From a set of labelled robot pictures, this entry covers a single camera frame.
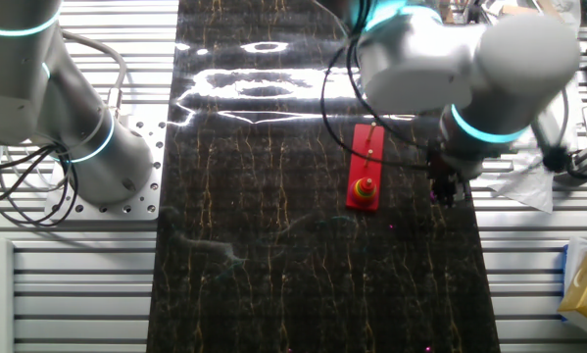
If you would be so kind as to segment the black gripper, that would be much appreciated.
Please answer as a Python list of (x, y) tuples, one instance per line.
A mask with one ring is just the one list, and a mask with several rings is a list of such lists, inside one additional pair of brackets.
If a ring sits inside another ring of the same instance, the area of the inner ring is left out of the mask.
[[(454, 206), (465, 200), (465, 177), (443, 159), (443, 150), (439, 144), (428, 144), (426, 147), (426, 177), (434, 180), (434, 199), (445, 206)], [(455, 177), (458, 181), (444, 182), (439, 180)]]

